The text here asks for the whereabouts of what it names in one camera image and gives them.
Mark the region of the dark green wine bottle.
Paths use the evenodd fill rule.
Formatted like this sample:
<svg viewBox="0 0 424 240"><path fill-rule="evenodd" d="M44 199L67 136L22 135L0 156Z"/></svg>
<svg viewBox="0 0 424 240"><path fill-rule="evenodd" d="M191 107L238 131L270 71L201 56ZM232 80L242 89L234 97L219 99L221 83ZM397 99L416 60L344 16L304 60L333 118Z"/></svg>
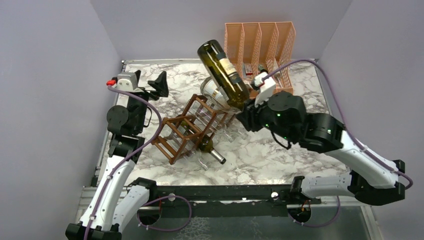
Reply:
<svg viewBox="0 0 424 240"><path fill-rule="evenodd" d="M221 87L228 97L228 105L237 112L241 112L244 109L245 101L250 98L250 94L220 43L215 39L203 43L198 48L197 55L215 84Z"/></svg>

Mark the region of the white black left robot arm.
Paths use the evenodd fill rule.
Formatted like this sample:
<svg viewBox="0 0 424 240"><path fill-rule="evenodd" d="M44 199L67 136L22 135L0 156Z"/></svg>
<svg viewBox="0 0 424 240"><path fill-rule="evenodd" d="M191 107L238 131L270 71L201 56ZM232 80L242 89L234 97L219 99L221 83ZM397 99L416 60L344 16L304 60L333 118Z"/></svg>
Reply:
<svg viewBox="0 0 424 240"><path fill-rule="evenodd" d="M137 208L143 204L152 205L157 200L157 191L143 185L132 186L120 200L125 182L143 148L151 144L161 131L158 127L149 140L139 136L147 127L147 112L162 120L159 111L149 101L169 95L166 71L147 82L152 90L139 87L140 79L141 71L137 70L122 72L106 83L108 90L128 96L128 101L125 106L114 105L106 114L107 131L112 138L104 174L78 223L67 226L65 236L69 240L120 240Z"/></svg>

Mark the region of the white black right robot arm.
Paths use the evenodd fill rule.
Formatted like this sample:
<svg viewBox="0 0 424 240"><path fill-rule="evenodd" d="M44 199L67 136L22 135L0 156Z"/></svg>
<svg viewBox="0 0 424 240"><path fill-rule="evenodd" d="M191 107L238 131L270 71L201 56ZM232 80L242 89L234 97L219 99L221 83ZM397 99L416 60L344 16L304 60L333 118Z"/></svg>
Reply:
<svg viewBox="0 0 424 240"><path fill-rule="evenodd" d="M308 113L300 96L282 91L259 105L250 99L236 117L247 131L267 129L273 136L286 139L286 149L298 144L349 168L349 173L335 176L295 177L288 196L296 204L317 197L347 196L367 205L383 206L405 198L406 186L399 181L405 172L402 160L387 160L365 148L330 114Z"/></svg>

